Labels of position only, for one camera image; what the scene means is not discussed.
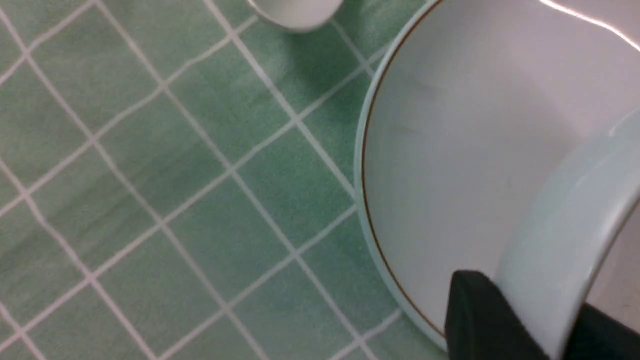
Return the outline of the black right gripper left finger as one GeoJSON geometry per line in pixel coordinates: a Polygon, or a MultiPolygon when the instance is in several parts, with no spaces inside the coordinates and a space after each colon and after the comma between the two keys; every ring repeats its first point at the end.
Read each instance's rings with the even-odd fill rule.
{"type": "Polygon", "coordinates": [[[548,360],[484,273],[452,273],[445,318],[450,360],[548,360]]]}

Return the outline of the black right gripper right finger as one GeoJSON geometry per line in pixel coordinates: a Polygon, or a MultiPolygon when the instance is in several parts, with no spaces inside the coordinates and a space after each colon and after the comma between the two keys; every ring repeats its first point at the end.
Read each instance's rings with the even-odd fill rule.
{"type": "Polygon", "coordinates": [[[640,335],[584,303],[567,340],[565,360],[638,360],[640,335]]]}

